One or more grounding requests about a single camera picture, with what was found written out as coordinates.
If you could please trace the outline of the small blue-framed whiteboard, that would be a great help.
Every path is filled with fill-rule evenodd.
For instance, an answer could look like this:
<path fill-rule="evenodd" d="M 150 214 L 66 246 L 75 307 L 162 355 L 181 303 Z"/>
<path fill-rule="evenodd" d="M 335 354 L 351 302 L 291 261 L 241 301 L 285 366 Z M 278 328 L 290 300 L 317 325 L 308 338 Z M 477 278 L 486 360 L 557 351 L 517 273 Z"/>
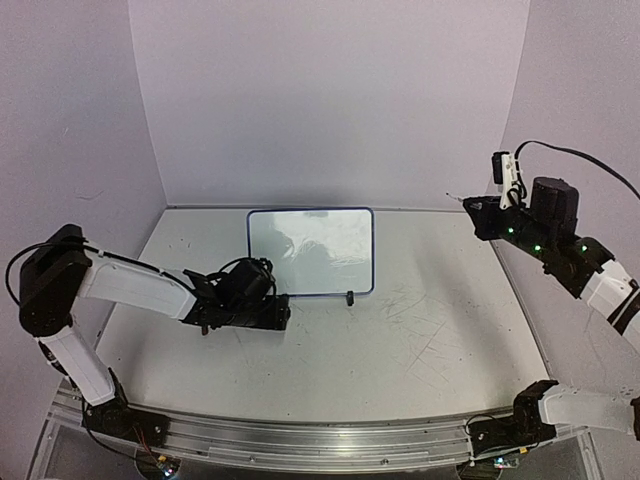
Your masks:
<path fill-rule="evenodd" d="M 252 210 L 247 251 L 273 265 L 291 297 L 369 295 L 375 288 L 375 214 L 368 207 Z"/>

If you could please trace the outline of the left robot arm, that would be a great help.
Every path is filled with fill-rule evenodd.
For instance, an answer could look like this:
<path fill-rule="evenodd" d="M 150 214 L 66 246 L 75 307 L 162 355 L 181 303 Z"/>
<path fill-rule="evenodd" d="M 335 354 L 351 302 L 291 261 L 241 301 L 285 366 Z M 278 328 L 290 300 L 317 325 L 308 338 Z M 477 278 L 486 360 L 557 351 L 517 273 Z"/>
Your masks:
<path fill-rule="evenodd" d="M 6 291 L 19 323 L 79 390 L 83 428 L 151 446 L 165 441 L 168 417 L 131 406 L 114 370 L 80 333 L 72 315 L 77 299 L 155 312 L 204 333 L 222 327 L 283 331 L 291 315 L 290 298 L 278 293 L 265 258 L 241 257 L 209 274 L 173 272 L 102 250 L 74 224 L 16 253 L 5 269 L 6 283 L 15 266 L 19 285 Z"/>

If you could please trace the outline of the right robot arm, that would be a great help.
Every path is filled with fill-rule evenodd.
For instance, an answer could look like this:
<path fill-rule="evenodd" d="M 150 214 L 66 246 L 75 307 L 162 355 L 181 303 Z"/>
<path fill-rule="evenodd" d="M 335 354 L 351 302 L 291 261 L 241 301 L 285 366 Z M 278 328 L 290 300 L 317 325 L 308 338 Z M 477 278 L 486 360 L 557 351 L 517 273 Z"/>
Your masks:
<path fill-rule="evenodd" d="M 537 177 L 527 206 L 501 208 L 497 196 L 467 197 L 462 205 L 483 241 L 502 239 L 538 260 L 574 298 L 599 313 L 633 347 L 639 345 L 639 284 L 600 242 L 579 237 L 578 191 L 562 179 Z M 472 423 L 475 453 L 539 445 L 559 424 L 639 434 L 639 400 L 540 380 L 514 399 L 502 419 Z"/>

